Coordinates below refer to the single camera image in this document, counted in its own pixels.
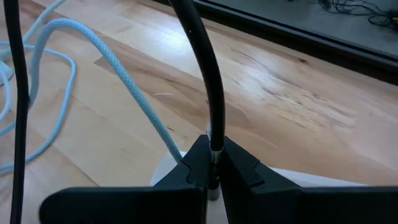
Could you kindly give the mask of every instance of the black cable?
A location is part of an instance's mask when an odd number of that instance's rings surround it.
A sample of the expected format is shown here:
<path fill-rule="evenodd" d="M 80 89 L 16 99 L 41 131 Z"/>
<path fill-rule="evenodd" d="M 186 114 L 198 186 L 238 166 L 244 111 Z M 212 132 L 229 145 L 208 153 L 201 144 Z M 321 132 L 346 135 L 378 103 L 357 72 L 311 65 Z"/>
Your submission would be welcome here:
<path fill-rule="evenodd" d="M 20 224 L 22 203 L 24 200 L 25 145 L 29 94 L 24 45 L 22 43 L 21 25 L 19 22 L 18 0 L 3 0 L 3 2 L 18 94 L 10 223 Z"/>
<path fill-rule="evenodd" d="M 397 22 L 392 20 L 391 13 L 381 10 L 377 5 L 363 0 L 317 0 L 317 3 L 332 14 L 351 16 L 368 16 L 368 22 L 379 27 L 397 29 Z"/>
<path fill-rule="evenodd" d="M 220 151 L 224 147 L 225 102 L 223 82 L 216 56 L 202 20 L 192 0 L 170 0 L 197 58 L 205 81 L 210 110 L 210 149 Z"/>

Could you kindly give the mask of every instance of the wooden floor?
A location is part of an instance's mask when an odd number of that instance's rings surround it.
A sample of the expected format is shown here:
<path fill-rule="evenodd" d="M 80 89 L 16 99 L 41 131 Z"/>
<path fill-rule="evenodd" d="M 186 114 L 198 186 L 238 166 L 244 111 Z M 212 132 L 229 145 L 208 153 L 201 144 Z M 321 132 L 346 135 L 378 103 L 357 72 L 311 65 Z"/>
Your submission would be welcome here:
<path fill-rule="evenodd" d="M 25 33 L 53 0 L 20 2 Z M 2 4 L 0 10 L 4 41 Z M 130 72 L 181 150 L 189 150 L 204 133 L 208 106 L 195 57 L 172 11 L 150 1 L 67 0 L 49 20 L 56 17 L 92 28 Z M 398 184 L 398 87 L 214 22 L 205 24 L 223 76 L 231 139 L 269 166 L 373 185 Z M 168 153 L 85 38 L 60 30 L 47 47 L 74 58 L 78 73 L 62 131 L 27 165 L 24 223 L 38 223 L 41 201 L 66 187 L 147 185 Z M 63 60 L 43 57 L 39 95 L 29 113 L 28 152 L 50 134 L 69 72 Z M 0 127 L 15 119 L 15 104 Z M 1 164 L 12 161 L 13 138 L 14 132 L 0 138 Z M 11 191 L 12 174 L 4 174 L 0 220 L 9 218 Z"/>

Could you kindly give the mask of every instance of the dark baseboard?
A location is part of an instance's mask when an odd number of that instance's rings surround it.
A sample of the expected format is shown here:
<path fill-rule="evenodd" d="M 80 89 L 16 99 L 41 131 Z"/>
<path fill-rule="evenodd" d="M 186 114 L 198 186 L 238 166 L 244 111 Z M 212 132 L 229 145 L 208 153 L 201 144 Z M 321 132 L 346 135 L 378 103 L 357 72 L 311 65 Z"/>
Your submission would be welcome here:
<path fill-rule="evenodd" d="M 153 1 L 169 5 L 168 0 Z M 194 2 L 203 18 L 378 80 L 398 85 L 398 58 L 391 55 L 383 55 L 331 37 L 270 21 L 206 0 L 195 0 Z"/>

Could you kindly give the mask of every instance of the light blue cable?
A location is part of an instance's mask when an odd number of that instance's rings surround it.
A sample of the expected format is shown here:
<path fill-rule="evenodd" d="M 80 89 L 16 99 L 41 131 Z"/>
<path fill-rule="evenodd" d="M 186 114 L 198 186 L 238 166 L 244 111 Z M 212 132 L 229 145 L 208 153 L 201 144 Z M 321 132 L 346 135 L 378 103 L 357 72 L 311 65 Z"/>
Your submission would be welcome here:
<path fill-rule="evenodd" d="M 32 26 L 24 35 L 22 42 L 26 44 L 29 41 L 29 39 L 32 37 L 33 33 L 37 30 L 37 28 L 39 28 L 39 25 L 43 23 L 44 19 L 65 1 L 66 0 L 56 0 L 46 9 L 44 9 L 44 11 L 38 16 L 38 18 L 35 20 L 35 22 L 32 24 Z M 0 50 L 0 60 L 5 60 L 8 57 L 8 55 L 10 55 L 10 53 L 11 53 L 10 48 Z"/>
<path fill-rule="evenodd" d="M 140 89 L 136 86 L 134 80 L 130 77 L 130 74 L 122 66 L 118 58 L 111 51 L 111 49 L 97 36 L 95 33 L 84 26 L 78 21 L 71 19 L 54 19 L 46 24 L 36 41 L 33 58 L 30 66 L 30 74 L 32 76 L 32 88 L 30 89 L 30 105 L 32 105 L 36 99 L 37 91 L 39 89 L 39 67 L 40 59 L 43 54 L 44 47 L 49 39 L 51 33 L 59 28 L 71 28 L 84 35 L 105 57 L 109 64 L 113 67 L 114 71 L 124 83 L 126 88 L 129 90 L 130 94 L 137 101 L 138 105 L 141 107 L 145 115 L 148 117 L 149 121 L 155 127 L 156 131 L 159 133 L 160 137 L 166 144 L 170 153 L 174 159 L 179 162 L 182 159 L 180 151 L 175 145 L 169 132 L 166 130 L 159 117 L 156 115 L 155 111 L 152 109 L 149 102 L 145 99 Z"/>
<path fill-rule="evenodd" d="M 0 42 L 0 45 L 9 45 L 8 42 Z M 25 48 L 27 49 L 34 49 L 34 46 L 32 45 L 24 45 Z M 63 101 L 62 101 L 62 106 L 61 106 L 61 110 L 60 110 L 60 114 L 58 115 L 58 118 L 55 122 L 55 125 L 52 129 L 52 132 L 49 136 L 49 138 L 38 148 L 36 149 L 31 155 L 27 156 L 25 159 L 25 162 L 28 163 L 32 160 L 34 160 L 37 156 L 39 156 L 41 153 L 43 153 L 46 148 L 54 141 L 54 139 L 57 137 L 57 134 L 61 128 L 61 125 L 63 123 L 63 120 L 65 118 L 65 113 L 67 110 L 67 106 L 68 106 L 68 101 L 70 98 L 70 92 L 72 90 L 72 85 L 73 85 L 73 79 L 75 78 L 75 74 L 76 74 L 76 65 L 75 62 L 73 61 L 73 59 L 71 59 L 69 56 L 60 53 L 60 52 L 56 52 L 54 50 L 50 50 L 50 49 L 45 49 L 45 52 L 48 52 L 50 54 L 54 54 L 56 56 L 59 56 L 63 59 L 65 59 L 66 61 L 68 61 L 70 63 L 70 78 L 69 81 L 67 83 L 67 87 L 65 90 L 65 96 L 63 97 Z M 0 137 L 6 133 L 8 133 L 12 128 L 14 128 L 15 126 L 15 122 L 11 122 L 9 123 L 4 129 L 0 130 Z M 0 167 L 0 172 L 4 172 L 4 171 L 8 171 L 8 170 L 13 170 L 14 168 L 14 164 L 6 164 L 2 167 Z"/>

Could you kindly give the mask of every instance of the white base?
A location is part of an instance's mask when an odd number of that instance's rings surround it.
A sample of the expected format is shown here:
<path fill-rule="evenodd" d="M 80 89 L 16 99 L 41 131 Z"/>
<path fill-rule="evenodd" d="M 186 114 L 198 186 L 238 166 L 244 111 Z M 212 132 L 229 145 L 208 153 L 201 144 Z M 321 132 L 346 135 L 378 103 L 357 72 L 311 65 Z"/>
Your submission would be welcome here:
<path fill-rule="evenodd" d="M 12 74 L 14 73 L 14 71 L 12 71 L 12 68 L 2 61 L 0 61 L 0 71 L 4 72 L 4 74 L 6 74 L 6 77 L 8 80 L 12 77 Z M 3 82 L 2 78 L 0 77 L 0 86 L 3 84 L 4 84 L 4 82 Z"/>
<path fill-rule="evenodd" d="M 181 154 L 182 156 L 185 156 L 186 152 L 181 152 Z M 154 175 L 152 176 L 150 184 L 153 186 L 158 183 L 158 181 L 166 176 L 166 174 L 168 174 L 176 165 L 177 163 L 174 161 L 171 154 L 168 153 L 160 160 L 159 165 L 155 168 Z M 278 174 L 283 175 L 284 177 L 290 179 L 291 181 L 299 184 L 302 187 L 366 186 L 365 184 L 359 184 L 345 180 L 321 177 L 318 175 L 305 174 L 291 170 L 277 169 L 272 167 L 270 168 Z M 208 202 L 207 223 L 228 223 L 222 193 L 217 201 Z"/>

